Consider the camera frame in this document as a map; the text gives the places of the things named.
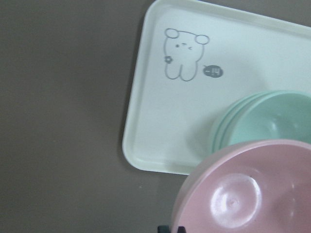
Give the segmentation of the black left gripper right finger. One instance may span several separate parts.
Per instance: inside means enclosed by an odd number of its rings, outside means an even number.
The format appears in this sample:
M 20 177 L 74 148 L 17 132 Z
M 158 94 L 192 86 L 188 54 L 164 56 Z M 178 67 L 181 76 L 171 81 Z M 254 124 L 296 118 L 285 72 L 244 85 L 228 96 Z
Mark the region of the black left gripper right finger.
M 177 233 L 186 233 L 185 227 L 178 227 Z

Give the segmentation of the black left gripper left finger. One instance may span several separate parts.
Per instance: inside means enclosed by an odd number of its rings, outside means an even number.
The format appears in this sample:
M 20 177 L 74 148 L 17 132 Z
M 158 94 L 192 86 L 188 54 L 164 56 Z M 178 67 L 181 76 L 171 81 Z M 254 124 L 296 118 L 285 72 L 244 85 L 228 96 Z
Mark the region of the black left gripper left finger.
M 170 233 L 170 227 L 168 225 L 159 225 L 157 227 L 157 233 Z

